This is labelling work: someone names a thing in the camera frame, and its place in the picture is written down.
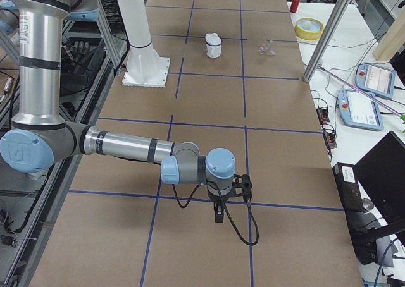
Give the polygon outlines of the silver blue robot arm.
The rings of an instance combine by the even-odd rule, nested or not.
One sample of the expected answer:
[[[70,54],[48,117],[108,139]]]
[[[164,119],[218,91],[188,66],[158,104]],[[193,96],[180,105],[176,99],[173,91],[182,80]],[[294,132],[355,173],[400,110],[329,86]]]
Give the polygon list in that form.
[[[75,13],[98,16],[97,0],[12,0],[19,11],[20,105],[1,138],[1,156],[13,169],[36,173],[76,154],[99,154],[158,164],[164,183],[208,188],[215,220],[228,216],[235,196],[235,157],[217,148],[201,155],[192,142],[98,130],[67,122],[59,113],[63,21]]]

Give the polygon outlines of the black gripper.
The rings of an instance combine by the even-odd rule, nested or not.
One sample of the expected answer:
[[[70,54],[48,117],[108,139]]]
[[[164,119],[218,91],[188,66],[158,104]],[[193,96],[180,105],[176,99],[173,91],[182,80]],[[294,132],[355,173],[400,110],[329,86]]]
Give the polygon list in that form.
[[[211,200],[214,204],[215,222],[223,223],[223,212],[225,211],[225,199],[221,193],[211,194]]]

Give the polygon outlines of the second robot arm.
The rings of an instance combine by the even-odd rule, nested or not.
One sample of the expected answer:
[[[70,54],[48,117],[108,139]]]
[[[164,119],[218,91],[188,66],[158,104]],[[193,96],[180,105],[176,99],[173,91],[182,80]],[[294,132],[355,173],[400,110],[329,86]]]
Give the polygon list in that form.
[[[98,16],[98,0],[1,1],[1,30],[6,34],[43,18],[58,20],[62,26],[65,20],[96,21]]]

